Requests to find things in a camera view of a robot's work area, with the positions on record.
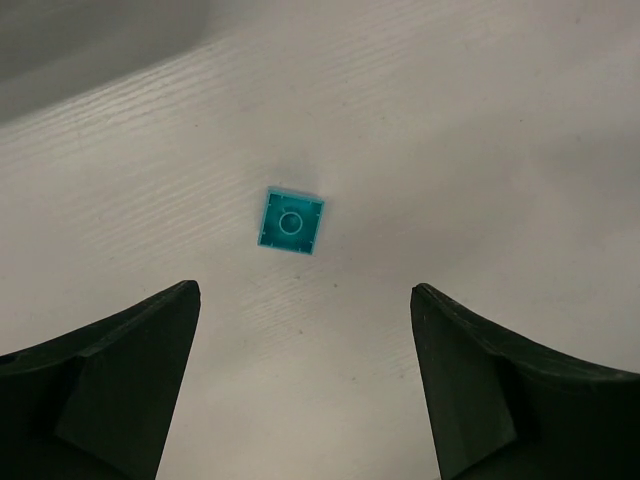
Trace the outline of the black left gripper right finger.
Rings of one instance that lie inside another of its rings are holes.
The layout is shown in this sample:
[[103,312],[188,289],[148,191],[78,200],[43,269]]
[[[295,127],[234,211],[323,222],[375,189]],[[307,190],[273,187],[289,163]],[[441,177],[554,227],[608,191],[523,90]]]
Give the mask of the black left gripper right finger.
[[443,479],[635,479],[639,377],[536,343],[428,284],[411,323]]

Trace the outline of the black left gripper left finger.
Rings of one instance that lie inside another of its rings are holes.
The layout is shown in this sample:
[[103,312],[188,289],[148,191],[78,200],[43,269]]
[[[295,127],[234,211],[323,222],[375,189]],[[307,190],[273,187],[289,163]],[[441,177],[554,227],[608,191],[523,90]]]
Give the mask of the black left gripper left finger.
[[156,477],[196,333],[181,281],[1,358],[4,479]]

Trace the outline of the light blue lego brick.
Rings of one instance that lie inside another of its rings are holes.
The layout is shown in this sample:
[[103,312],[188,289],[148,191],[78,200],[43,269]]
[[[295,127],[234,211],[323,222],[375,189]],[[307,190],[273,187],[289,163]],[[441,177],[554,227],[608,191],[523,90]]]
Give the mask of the light blue lego brick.
[[317,196],[288,189],[267,189],[257,237],[260,247],[312,255],[325,202]]

